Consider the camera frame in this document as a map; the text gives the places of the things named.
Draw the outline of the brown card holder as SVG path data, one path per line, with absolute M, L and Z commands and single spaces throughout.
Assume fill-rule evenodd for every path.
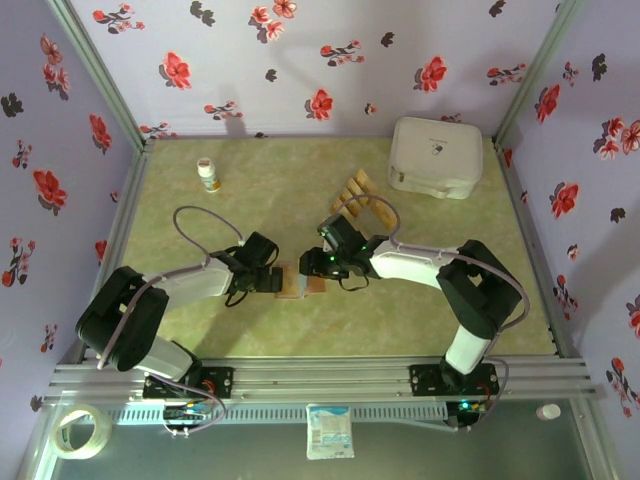
M 282 289 L 275 294 L 276 299 L 298 300 L 327 291 L 324 279 L 300 274 L 294 263 L 279 262 L 276 266 L 281 268 L 283 273 Z

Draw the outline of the white pill bottle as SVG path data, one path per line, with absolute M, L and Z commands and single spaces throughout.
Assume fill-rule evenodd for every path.
M 217 192 L 220 181 L 217 176 L 214 162 L 209 158 L 200 158 L 197 161 L 197 172 L 207 192 Z

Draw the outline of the white zippered pouch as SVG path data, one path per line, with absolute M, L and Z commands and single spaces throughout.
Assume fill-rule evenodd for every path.
M 482 174 L 483 139 L 477 127 L 415 117 L 397 121 L 387 170 L 391 187 L 464 200 Z

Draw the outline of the white blue wipes packet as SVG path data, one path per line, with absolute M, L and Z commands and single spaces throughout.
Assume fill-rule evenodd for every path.
M 308 460 L 352 459 L 355 456 L 352 414 L 348 406 L 306 406 Z

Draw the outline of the clear tape roll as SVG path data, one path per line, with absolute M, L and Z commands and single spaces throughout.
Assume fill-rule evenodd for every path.
M 89 418 L 93 430 L 85 443 L 74 447 L 71 442 L 72 424 L 83 417 Z M 51 433 L 54 452 L 59 458 L 66 460 L 90 459 L 104 449 L 112 428 L 110 416 L 97 407 L 80 404 L 67 408 L 55 422 Z

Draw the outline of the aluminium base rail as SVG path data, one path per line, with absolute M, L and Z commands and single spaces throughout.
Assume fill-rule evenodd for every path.
M 414 366 L 438 363 L 434 356 L 377 356 L 219 358 L 203 364 L 232 368 L 228 400 L 249 404 L 409 402 L 415 398 Z M 581 358 L 507 356 L 494 365 L 505 400 L 596 398 L 603 392 Z M 141 371 L 99 370 L 95 360 L 59 365 L 43 402 L 139 402 L 144 383 Z

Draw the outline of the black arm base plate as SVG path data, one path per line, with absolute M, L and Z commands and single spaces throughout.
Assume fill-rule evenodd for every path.
M 220 399 L 230 399 L 234 369 L 228 366 L 196 367 L 176 383 L 180 383 L 180 386 L 170 384 L 168 379 L 149 375 L 144 381 L 142 396 L 150 400 L 207 398 L 204 394 L 193 392 L 193 389 L 197 389 Z
M 469 374 L 461 374 L 446 363 L 416 364 L 408 370 L 414 396 L 490 397 L 500 390 L 496 369 L 488 363 L 478 365 Z

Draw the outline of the aluminium side rail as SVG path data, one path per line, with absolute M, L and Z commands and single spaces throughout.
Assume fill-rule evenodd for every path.
M 556 280 L 549 268 L 529 205 L 525 204 L 520 198 L 520 195 L 524 192 L 524 188 L 514 168 L 507 166 L 504 148 L 496 136 L 491 138 L 491 143 L 496 153 L 497 161 L 501 168 L 521 231 L 527 251 L 528 262 L 535 279 L 539 303 L 544 312 L 547 327 L 550 330 L 556 355 L 562 358 L 579 358 L 581 354 L 575 347 L 571 334 L 568 331 L 569 324 L 564 319 L 561 305 L 552 292 L 552 288 L 556 286 Z
M 89 304 L 93 303 L 111 274 L 122 265 L 153 148 L 154 142 L 150 141 L 141 150 L 134 152 L 125 184 L 119 193 L 116 214 Z

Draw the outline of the aluminium corner post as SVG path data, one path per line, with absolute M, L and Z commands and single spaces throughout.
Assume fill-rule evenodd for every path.
M 130 109 L 70 0 L 44 1 L 65 31 L 128 140 L 136 151 L 143 152 L 147 141 L 139 132 Z
M 570 30 L 575 18 L 588 1 L 589 0 L 559 0 L 554 20 L 528 67 L 523 82 L 510 103 L 496 134 L 492 137 L 493 144 L 496 148 L 498 148 L 506 138 L 509 129 L 513 126 L 520 110 L 523 108 L 528 95 L 533 90 L 536 82 L 544 74 L 549 62 L 563 44 L 564 37 Z

